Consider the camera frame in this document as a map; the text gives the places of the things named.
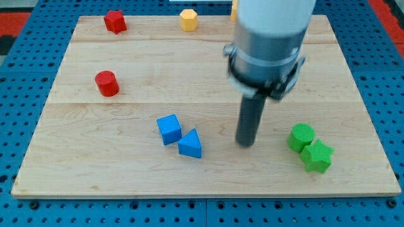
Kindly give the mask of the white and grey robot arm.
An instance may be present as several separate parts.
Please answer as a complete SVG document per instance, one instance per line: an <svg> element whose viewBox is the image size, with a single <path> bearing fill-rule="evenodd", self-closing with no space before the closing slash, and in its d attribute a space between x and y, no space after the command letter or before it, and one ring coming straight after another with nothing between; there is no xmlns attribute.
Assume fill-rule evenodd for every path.
<svg viewBox="0 0 404 227"><path fill-rule="evenodd" d="M295 86L299 54L316 0L238 0L229 58L233 86L246 98L281 100Z"/></svg>

